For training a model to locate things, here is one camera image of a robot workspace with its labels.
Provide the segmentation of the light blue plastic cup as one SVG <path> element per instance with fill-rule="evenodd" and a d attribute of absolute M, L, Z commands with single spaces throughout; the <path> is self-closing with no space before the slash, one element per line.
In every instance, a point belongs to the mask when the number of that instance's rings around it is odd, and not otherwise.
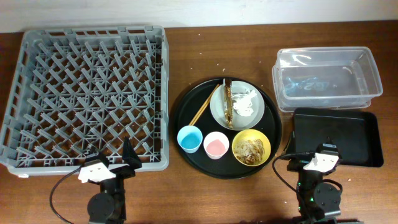
<path fill-rule="evenodd" d="M 189 154 L 195 153 L 201 146 L 203 134 L 196 126 L 184 126 L 177 133 L 178 145 Z"/>

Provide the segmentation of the yellow plastic bowl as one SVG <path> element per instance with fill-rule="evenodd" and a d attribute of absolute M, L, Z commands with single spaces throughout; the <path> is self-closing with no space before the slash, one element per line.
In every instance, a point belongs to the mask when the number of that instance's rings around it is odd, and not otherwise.
<path fill-rule="evenodd" d="M 250 139 L 250 140 L 255 140 L 255 139 L 260 139 L 263 143 L 264 146 L 264 154 L 262 157 L 262 161 L 260 163 L 258 163 L 257 165 L 254 166 L 250 166 L 250 165 L 246 165 L 244 163 L 242 163 L 241 161 L 239 161 L 237 159 L 237 157 L 235 156 L 233 149 L 235 148 L 236 144 L 238 141 L 243 140 L 243 139 Z M 234 157 L 243 165 L 245 166 L 249 166 L 249 167 L 255 167 L 255 166 L 259 166 L 259 165 L 263 165 L 266 160 L 268 160 L 268 158 L 270 158 L 271 155 L 271 143 L 268 140 L 268 138 L 266 137 L 265 134 L 263 134 L 262 132 L 255 130 L 255 129 L 245 129 L 243 131 L 240 131 L 233 139 L 233 143 L 231 145 L 232 147 L 232 152 Z"/>

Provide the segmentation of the food scraps with rice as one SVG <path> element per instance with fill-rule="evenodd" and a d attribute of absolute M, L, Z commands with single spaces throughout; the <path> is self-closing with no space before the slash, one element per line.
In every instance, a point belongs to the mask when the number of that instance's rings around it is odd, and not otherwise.
<path fill-rule="evenodd" d="M 239 161 L 254 166 L 262 161 L 264 146 L 260 139 L 243 139 L 237 142 L 233 152 Z"/>

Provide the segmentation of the pink plastic cup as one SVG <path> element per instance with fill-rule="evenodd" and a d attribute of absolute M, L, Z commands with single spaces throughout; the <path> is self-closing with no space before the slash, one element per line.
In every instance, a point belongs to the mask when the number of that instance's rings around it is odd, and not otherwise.
<path fill-rule="evenodd" d="M 203 147 L 210 159 L 220 159 L 229 149 L 229 140 L 227 136 L 221 132 L 215 131 L 206 135 Z"/>

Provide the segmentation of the white tissue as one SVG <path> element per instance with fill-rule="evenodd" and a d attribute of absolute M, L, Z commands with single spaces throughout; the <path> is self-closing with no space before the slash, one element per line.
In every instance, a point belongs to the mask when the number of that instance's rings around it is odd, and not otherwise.
<path fill-rule="evenodd" d="M 238 115 L 248 117 L 253 114 L 252 99 L 257 96 L 254 90 L 248 90 L 245 93 L 237 93 L 232 96 L 233 109 Z"/>

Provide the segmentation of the grey round plate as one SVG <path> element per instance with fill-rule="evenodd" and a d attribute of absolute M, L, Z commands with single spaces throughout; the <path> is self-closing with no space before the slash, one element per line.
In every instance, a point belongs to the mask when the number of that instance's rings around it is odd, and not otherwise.
<path fill-rule="evenodd" d="M 233 109 L 233 128 L 229 128 L 226 124 L 226 119 L 224 116 L 224 106 L 223 106 L 223 84 L 221 84 L 213 93 L 210 100 L 210 111 L 215 119 L 215 121 L 220 124 L 222 127 L 241 131 L 244 129 L 250 129 L 255 126 L 260 120 L 265 112 L 265 102 L 262 98 L 261 93 L 257 88 L 252 86 L 251 84 L 243 81 L 232 81 L 231 92 L 232 96 L 237 93 L 245 93 L 248 90 L 254 90 L 257 94 L 252 101 L 252 109 L 254 110 L 253 114 L 244 117 L 237 114 L 237 112 Z"/>

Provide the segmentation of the gold brown snack wrapper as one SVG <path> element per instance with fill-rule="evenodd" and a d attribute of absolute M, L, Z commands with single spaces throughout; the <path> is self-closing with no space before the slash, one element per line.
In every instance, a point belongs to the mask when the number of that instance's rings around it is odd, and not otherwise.
<path fill-rule="evenodd" d="M 233 103 L 232 103 L 232 80 L 225 78 L 223 80 L 223 106 L 226 124 L 233 128 Z"/>

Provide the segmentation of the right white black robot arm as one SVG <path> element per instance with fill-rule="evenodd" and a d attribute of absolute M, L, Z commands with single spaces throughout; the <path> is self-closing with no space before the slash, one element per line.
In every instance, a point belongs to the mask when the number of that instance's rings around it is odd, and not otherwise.
<path fill-rule="evenodd" d="M 341 215 L 342 185 L 324 176 L 335 171 L 340 159 L 332 143 L 319 144 L 314 152 L 290 156 L 287 170 L 298 173 L 297 191 L 299 217 L 294 223 L 336 223 Z"/>

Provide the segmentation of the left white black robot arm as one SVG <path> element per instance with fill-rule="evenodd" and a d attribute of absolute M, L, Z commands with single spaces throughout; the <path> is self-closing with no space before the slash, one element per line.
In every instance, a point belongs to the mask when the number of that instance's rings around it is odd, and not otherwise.
<path fill-rule="evenodd" d="M 122 160 L 126 163 L 124 166 L 110 169 L 107 157 L 92 151 L 81 167 L 78 179 L 100 187 L 100 193 L 88 202 L 90 223 L 124 223 L 126 220 L 124 181 L 134 177 L 142 167 L 129 138 L 124 138 Z"/>

